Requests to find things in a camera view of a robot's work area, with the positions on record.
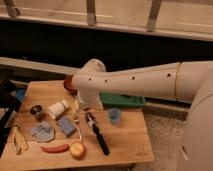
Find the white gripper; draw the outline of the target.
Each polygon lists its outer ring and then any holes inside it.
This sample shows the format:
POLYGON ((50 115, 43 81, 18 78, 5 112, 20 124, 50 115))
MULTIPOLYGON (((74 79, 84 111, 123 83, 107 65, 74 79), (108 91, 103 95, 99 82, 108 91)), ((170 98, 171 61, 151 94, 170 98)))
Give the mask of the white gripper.
POLYGON ((82 109, 96 106, 99 101, 99 94, 97 92, 79 91, 77 99, 78 100, 75 100, 72 105, 72 114, 76 114, 78 112, 79 104, 82 109))

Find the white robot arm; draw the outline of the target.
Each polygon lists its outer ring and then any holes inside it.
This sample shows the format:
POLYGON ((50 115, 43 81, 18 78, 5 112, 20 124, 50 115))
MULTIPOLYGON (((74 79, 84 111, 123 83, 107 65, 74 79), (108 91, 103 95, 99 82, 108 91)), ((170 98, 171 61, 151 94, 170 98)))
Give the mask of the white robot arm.
POLYGON ((100 92, 189 103, 177 171, 213 171, 213 61, 108 72, 92 59, 74 74, 71 85, 89 106, 100 92))

